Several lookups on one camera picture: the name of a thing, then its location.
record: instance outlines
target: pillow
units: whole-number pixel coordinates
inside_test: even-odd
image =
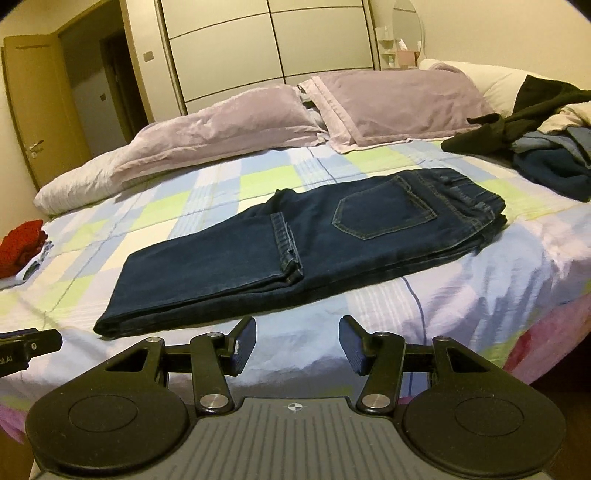
[[[126,145],[103,153],[81,167],[60,175],[39,190],[33,204],[46,215],[58,215],[111,197],[140,183],[141,180],[126,183],[114,183],[111,180],[127,148]]]
[[[492,109],[503,118],[513,114],[517,93],[526,76],[531,75],[548,80],[547,77],[526,72],[525,70],[496,65],[479,65],[463,61],[424,59],[418,67],[421,70],[428,70],[438,63],[451,65],[468,75]]]
[[[129,144],[113,181],[281,147],[324,143],[322,130],[290,85],[240,93],[187,116],[152,124]]]
[[[339,153],[473,130],[466,118],[492,113],[460,70],[350,70],[322,73],[300,84],[316,104]]]

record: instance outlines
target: white wardrobe door panel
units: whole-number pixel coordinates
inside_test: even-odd
[[[282,77],[269,14],[197,30],[170,47],[185,102]]]
[[[292,75],[291,77],[285,77],[285,82],[288,85],[298,86],[300,83],[305,82],[306,80],[310,80],[314,75],[318,75],[319,73],[324,72],[314,72],[314,73],[305,73],[303,75]]]
[[[269,11],[266,0],[162,0],[168,37]]]
[[[361,7],[361,0],[269,0],[272,12],[319,7]]]
[[[246,92],[247,90],[251,90],[253,88],[270,87],[271,85],[282,84],[283,78],[280,78],[275,80],[268,80],[266,82],[253,83],[252,85],[244,85],[241,87],[232,88],[230,90],[224,90],[223,92],[214,93],[212,95],[207,95],[206,97],[198,98],[197,100],[187,102],[187,112],[196,113],[202,108],[212,106],[214,103],[221,102],[222,100],[227,100],[231,96],[238,95],[239,93]]]
[[[363,8],[315,8],[273,14],[286,76],[373,67]]]

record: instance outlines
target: red knitted cloth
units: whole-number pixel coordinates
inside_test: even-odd
[[[0,244],[0,278],[16,275],[41,252],[47,240],[42,226],[43,220],[25,222],[4,237]]]

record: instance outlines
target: floor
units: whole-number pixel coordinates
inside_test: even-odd
[[[555,480],[581,480],[591,472],[591,335],[534,387],[562,410],[567,436],[548,467]],[[26,480],[33,463],[29,445],[20,445],[0,430],[0,480]]]

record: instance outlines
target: pocket stitching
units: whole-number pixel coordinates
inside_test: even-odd
[[[404,191],[408,195],[407,197],[411,200],[411,202],[413,202],[418,208],[420,208],[422,210],[421,214],[422,214],[423,218],[410,219],[410,220],[407,220],[406,222],[399,224],[397,226],[392,226],[390,228],[384,228],[384,229],[381,229],[378,231],[373,231],[370,233],[359,232],[359,231],[356,231],[352,228],[347,227],[346,225],[343,225],[342,213],[343,213],[345,201],[347,201],[348,199],[350,199],[352,197],[360,196],[360,195],[363,195],[367,192],[371,192],[372,190],[377,190],[377,189],[383,188],[393,182],[399,183],[400,186],[404,189]],[[404,180],[401,177],[393,177],[393,178],[381,183],[380,185],[376,185],[375,187],[372,187],[370,189],[362,190],[361,192],[355,192],[350,195],[347,195],[346,197],[343,197],[339,201],[339,204],[337,205],[337,208],[335,210],[335,214],[332,219],[332,225],[335,226],[336,228],[338,228],[339,230],[341,230],[342,232],[352,235],[352,236],[359,238],[361,240],[371,240],[372,238],[376,238],[377,236],[385,235],[386,233],[394,233],[394,232],[398,232],[400,230],[412,228],[413,226],[422,225],[423,223],[426,223],[429,220],[433,220],[436,217],[437,217],[437,214],[435,213],[435,211],[433,211],[433,209],[429,205],[427,205],[424,201],[422,201],[419,197],[417,197],[413,193],[411,186],[406,182],[406,180]]]

